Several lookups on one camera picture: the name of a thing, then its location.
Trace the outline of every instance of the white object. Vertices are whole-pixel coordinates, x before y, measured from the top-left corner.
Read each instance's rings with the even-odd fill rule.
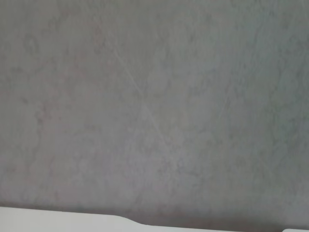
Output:
[[[218,232],[148,226],[124,217],[0,207],[0,232]],[[308,232],[284,230],[284,232]]]

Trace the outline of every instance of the white surface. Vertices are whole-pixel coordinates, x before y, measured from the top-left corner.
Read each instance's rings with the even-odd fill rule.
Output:
[[[216,232],[148,226],[124,217],[0,207],[0,232]]]

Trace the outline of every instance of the gray marble surface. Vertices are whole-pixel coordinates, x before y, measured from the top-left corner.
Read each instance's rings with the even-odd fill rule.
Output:
[[[0,0],[0,205],[309,229],[309,0]]]

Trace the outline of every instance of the gray stone surface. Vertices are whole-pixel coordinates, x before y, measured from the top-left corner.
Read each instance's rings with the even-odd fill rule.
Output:
[[[0,205],[309,228],[309,0],[0,0]]]

